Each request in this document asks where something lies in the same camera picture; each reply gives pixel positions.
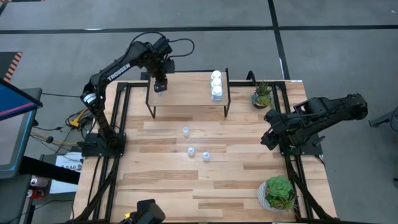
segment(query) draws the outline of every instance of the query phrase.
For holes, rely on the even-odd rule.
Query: red object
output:
[[[27,198],[32,198],[32,199],[40,199],[44,197],[44,191],[42,190],[37,190],[37,189],[29,189],[27,191]]]

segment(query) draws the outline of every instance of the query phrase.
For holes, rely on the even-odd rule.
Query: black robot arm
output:
[[[80,98],[95,116],[99,130],[98,134],[88,135],[89,139],[86,139],[82,147],[84,156],[94,156],[93,152],[101,151],[96,150],[96,147],[106,148],[110,151],[115,149],[116,153],[120,154],[121,147],[123,147],[123,137],[118,136],[110,127],[104,114],[106,87],[130,68],[138,66],[139,68],[145,67],[148,73],[155,78],[154,89],[156,92],[165,91],[167,89],[167,77],[164,63],[166,55],[171,52],[172,48],[169,41],[164,36],[153,45],[148,42],[135,41],[129,45],[122,57],[91,76]]]
[[[314,134],[340,121],[364,119],[367,114],[368,104],[360,94],[334,100],[311,98],[295,105],[291,114],[268,111],[264,120],[271,124],[271,128],[261,138],[261,144],[273,149],[285,135],[291,146],[301,146]]]

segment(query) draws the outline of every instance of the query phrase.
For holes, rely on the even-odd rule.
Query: potted plant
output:
[[[262,183],[257,197],[261,206],[272,212],[291,211],[294,208],[293,186],[283,175],[271,177]]]
[[[260,82],[256,85],[256,91],[250,96],[251,103],[257,109],[266,108],[271,104],[272,89],[267,82]]]

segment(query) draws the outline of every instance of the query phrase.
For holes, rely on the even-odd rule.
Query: white paper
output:
[[[56,166],[64,167],[70,170],[81,172],[82,163],[80,152],[68,152],[64,156],[57,156]],[[66,192],[76,192],[76,184],[68,184],[61,181],[53,180],[51,183],[50,194],[59,194]]]

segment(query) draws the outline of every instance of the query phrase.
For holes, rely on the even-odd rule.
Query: wooden table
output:
[[[111,83],[106,90],[108,120],[116,85]],[[303,83],[286,81],[286,86],[291,106],[307,99]],[[136,211],[137,201],[150,198],[156,199],[165,212],[166,222],[295,220],[293,213],[268,212],[257,201],[257,188],[263,181],[287,173],[279,148],[270,151],[260,144],[261,136],[269,128],[263,120],[269,109],[258,110],[251,105],[249,95],[253,91],[253,86],[231,86],[227,118],[217,106],[172,106],[158,108],[158,116],[153,120],[145,104],[146,87],[132,88],[125,129],[126,150],[120,160],[111,222],[120,222],[125,213]],[[182,135],[184,126],[190,128],[189,138]],[[188,157],[188,146],[196,149],[194,158]],[[203,162],[204,151],[210,152],[210,162]],[[76,215],[87,204],[96,160],[87,158],[83,164],[74,203]],[[324,166],[314,156],[302,156],[302,160],[309,191],[335,217]],[[104,217],[107,196],[106,192],[100,218]],[[299,204],[305,217],[300,194]]]

